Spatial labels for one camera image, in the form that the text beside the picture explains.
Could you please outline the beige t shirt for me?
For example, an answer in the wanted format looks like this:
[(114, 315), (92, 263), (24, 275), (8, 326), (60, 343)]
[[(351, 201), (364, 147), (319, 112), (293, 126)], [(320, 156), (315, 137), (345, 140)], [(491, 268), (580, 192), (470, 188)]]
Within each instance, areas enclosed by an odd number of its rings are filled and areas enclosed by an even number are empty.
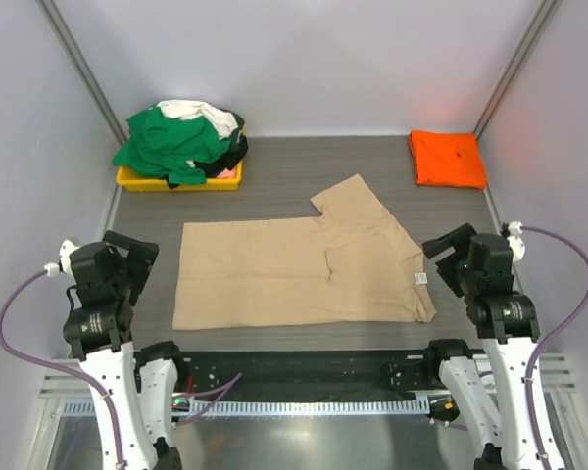
[(433, 319), (420, 245), (360, 175), (311, 202), (312, 217), (185, 223), (173, 328)]

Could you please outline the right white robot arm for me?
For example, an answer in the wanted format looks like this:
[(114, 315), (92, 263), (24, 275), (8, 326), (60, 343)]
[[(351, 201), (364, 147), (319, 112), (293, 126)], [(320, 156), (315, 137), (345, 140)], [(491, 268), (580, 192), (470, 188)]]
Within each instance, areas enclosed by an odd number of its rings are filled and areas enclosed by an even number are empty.
[(422, 245), (459, 298), (485, 352), (496, 394), (489, 395), (463, 340), (431, 341), (421, 372), (457, 404), (476, 452), (476, 469), (563, 469), (539, 366), (537, 309), (514, 287), (514, 264), (525, 246), (521, 225), (500, 234), (465, 223)]

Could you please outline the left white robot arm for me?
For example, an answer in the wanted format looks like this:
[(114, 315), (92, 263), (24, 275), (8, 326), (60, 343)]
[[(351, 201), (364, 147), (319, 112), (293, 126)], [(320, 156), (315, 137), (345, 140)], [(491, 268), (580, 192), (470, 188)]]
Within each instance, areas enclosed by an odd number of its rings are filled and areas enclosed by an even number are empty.
[(94, 402), (106, 469), (179, 469), (172, 393), (188, 379), (172, 341), (133, 346), (133, 308), (158, 257), (155, 243), (108, 231), (102, 241), (66, 240), (60, 267), (75, 299), (63, 327)]

